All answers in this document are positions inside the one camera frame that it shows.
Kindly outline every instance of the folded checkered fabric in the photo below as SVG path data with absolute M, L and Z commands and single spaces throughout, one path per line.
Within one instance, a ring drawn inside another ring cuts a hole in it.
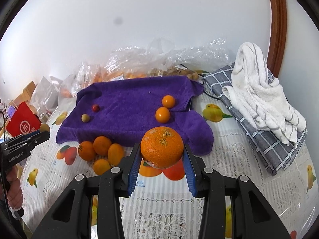
M 286 169 L 295 159 L 302 143 L 307 136 L 307 129 L 298 132 L 296 149 L 290 143 L 282 144 L 270 131 L 259 131 L 252 127 L 243 115 L 235 109 L 231 102 L 222 92 L 225 85 L 232 85 L 231 74 L 233 66 L 225 66 L 203 78 L 204 82 L 211 88 L 221 101 L 226 105 L 229 112 L 235 117 L 236 121 L 243 128 L 249 143 L 256 151 L 267 171 L 275 175 L 278 170 Z M 272 73 L 268 70 L 268 82 L 274 79 Z

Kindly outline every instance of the finger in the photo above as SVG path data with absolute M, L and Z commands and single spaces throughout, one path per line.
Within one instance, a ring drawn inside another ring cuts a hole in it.
M 7 181 L 13 182 L 18 179 L 18 168 L 17 166 L 13 166 L 10 172 L 7 173 Z
M 22 202 L 23 202 L 23 195 L 21 192 L 19 197 L 17 196 L 12 201 L 8 201 L 8 204 L 12 208 L 19 209 L 22 206 Z
M 7 199 L 9 201 L 13 200 L 15 196 L 18 194 L 19 190 L 21 190 L 20 181 L 15 180 L 14 182 L 11 183 L 10 189 L 7 193 Z

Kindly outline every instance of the human hand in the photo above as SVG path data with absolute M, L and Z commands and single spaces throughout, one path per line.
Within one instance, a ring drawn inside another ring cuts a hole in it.
M 22 206 L 23 201 L 22 190 L 17 174 L 18 168 L 16 165 L 7 173 L 7 181 L 10 182 L 10 189 L 7 192 L 8 204 L 15 209 L 19 209 Z M 0 198 L 3 199 L 2 189 L 0 189 Z

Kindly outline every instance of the white logo on red bag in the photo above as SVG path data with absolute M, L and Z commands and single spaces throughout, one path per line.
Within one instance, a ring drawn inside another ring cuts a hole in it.
M 22 121 L 20 124 L 20 131 L 22 134 L 28 134 L 30 132 L 30 124 L 26 120 Z

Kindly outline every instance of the red paper bag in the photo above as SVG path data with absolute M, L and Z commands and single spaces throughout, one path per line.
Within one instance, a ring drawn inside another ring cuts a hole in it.
M 28 134 L 40 128 L 41 122 L 30 110 L 25 102 L 22 102 L 16 112 L 13 114 L 7 125 L 7 131 L 13 137 L 20 134 Z

